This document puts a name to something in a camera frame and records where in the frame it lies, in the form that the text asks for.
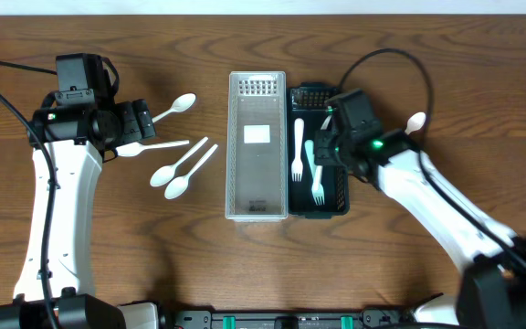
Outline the white plastic spoon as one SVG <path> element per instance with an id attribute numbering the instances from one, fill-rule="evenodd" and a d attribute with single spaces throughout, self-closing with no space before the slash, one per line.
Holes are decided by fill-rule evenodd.
<path id="1" fill-rule="evenodd" d="M 150 179 L 150 186 L 159 187 L 166 185 L 170 180 L 174 178 L 177 167 L 181 165 L 185 160 L 192 156 L 196 151 L 198 151 L 206 142 L 208 137 L 204 137 L 198 143 L 196 143 L 189 151 L 187 151 L 177 162 L 174 164 L 169 164 L 162 166 L 157 171 L 154 172 Z"/>
<path id="2" fill-rule="evenodd" d="M 196 101 L 196 95 L 194 93 L 186 93 L 174 100 L 171 107 L 163 113 L 153 117 L 153 123 L 156 123 L 166 117 L 169 114 L 180 113 L 189 110 Z"/>
<path id="3" fill-rule="evenodd" d="M 139 142 L 127 143 L 122 146 L 115 148 L 114 153 L 117 156 L 121 157 L 135 157 L 142 153 L 143 151 L 153 150 L 153 149 L 163 149 L 163 148 L 172 148 L 177 146 L 184 146 L 189 144 L 188 140 L 181 141 L 172 141 L 172 142 L 163 142 L 163 143 L 153 143 L 153 144 L 141 144 Z"/>
<path id="4" fill-rule="evenodd" d="M 164 191 L 164 197 L 168 200 L 171 200 L 181 196 L 189 187 L 191 177 L 208 161 L 208 159 L 216 152 L 217 149 L 217 144 L 211 146 L 186 175 L 176 177 L 166 187 Z"/>

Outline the white wooden fork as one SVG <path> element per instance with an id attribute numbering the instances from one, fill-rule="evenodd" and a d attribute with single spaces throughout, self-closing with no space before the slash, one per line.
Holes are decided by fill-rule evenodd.
<path id="1" fill-rule="evenodd" d="M 324 189 L 323 185 L 321 184 L 322 169 L 323 167 L 321 165 L 318 165 L 316 167 L 311 188 L 314 203 L 316 206 L 322 206 L 324 204 Z"/>
<path id="2" fill-rule="evenodd" d="M 303 162 L 301 160 L 301 149 L 303 143 L 305 122 L 301 118 L 294 121 L 294 159 L 291 163 L 291 178 L 293 182 L 300 182 L 303 175 Z"/>

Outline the white wooden spoon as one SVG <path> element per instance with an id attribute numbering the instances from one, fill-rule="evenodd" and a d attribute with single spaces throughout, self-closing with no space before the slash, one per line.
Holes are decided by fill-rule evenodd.
<path id="1" fill-rule="evenodd" d="M 426 123 L 426 114 L 422 111 L 413 114 L 407 121 L 405 127 L 405 134 L 409 135 L 411 133 L 421 130 Z"/>

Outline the white plastic spoon top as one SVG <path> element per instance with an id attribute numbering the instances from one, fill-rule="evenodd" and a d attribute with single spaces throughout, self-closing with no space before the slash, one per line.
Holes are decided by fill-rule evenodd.
<path id="1" fill-rule="evenodd" d="M 169 114 L 180 113 L 189 110 L 196 101 L 196 95 L 194 93 L 186 93 L 174 100 L 171 107 L 163 113 L 153 117 L 153 123 L 156 123 L 166 117 Z"/>

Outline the pale mint plastic fork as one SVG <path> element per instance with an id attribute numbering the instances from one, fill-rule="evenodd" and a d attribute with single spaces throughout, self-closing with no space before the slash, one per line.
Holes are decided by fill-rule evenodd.
<path id="1" fill-rule="evenodd" d="M 316 172 L 316 164 L 314 162 L 314 142 L 312 140 L 307 140 L 304 143 L 304 148 L 306 152 L 308 165 L 310 168 L 311 179 L 314 179 Z"/>

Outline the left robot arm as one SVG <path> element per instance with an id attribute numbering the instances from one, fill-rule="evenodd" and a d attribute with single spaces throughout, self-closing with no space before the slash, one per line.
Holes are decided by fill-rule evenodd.
<path id="1" fill-rule="evenodd" d="M 145 100 L 118 103 L 119 75 L 100 55 L 56 58 L 58 89 L 28 123 L 36 187 L 30 239 L 0 328 L 123 328 L 96 298 L 90 263 L 94 194 L 107 152 L 156 135 Z"/>

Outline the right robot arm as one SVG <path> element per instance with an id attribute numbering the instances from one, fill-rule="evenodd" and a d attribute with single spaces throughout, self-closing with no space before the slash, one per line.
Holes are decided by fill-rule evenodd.
<path id="1" fill-rule="evenodd" d="M 440 295 L 407 315 L 413 327 L 526 328 L 526 238 L 452 186 L 400 129 L 385 132 L 361 90 L 324 102 L 318 167 L 341 166 L 412 214 L 461 273 L 458 297 Z"/>

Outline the dark green plastic basket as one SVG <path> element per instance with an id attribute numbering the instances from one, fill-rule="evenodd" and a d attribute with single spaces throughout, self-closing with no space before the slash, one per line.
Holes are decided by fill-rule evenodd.
<path id="1" fill-rule="evenodd" d="M 340 89 L 321 82 L 306 82 L 286 90 L 288 118 L 288 162 L 295 158 L 294 122 L 304 121 L 303 140 L 313 140 L 315 132 L 328 117 L 325 101 L 340 93 Z M 314 170 L 310 168 L 305 151 L 302 178 L 299 182 L 288 180 L 289 213 L 307 219 L 330 219 L 342 216 L 349 210 L 348 176 L 340 167 L 326 167 L 322 171 L 321 185 L 324 189 L 324 203 L 317 205 L 311 192 Z"/>

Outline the clear plastic basket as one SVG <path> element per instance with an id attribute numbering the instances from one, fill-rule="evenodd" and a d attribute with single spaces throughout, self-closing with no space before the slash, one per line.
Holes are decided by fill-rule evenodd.
<path id="1" fill-rule="evenodd" d="M 245 125 L 269 125 L 270 143 L 244 143 Z M 288 217 L 286 74 L 229 74 L 225 217 L 278 222 Z"/>

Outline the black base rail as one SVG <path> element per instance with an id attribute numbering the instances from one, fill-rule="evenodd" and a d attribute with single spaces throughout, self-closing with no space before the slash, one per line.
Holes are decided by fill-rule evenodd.
<path id="1" fill-rule="evenodd" d="M 357 312 L 210 312 L 183 311 L 174 317 L 176 329 L 364 329 L 411 323 L 397 308 L 367 308 Z"/>

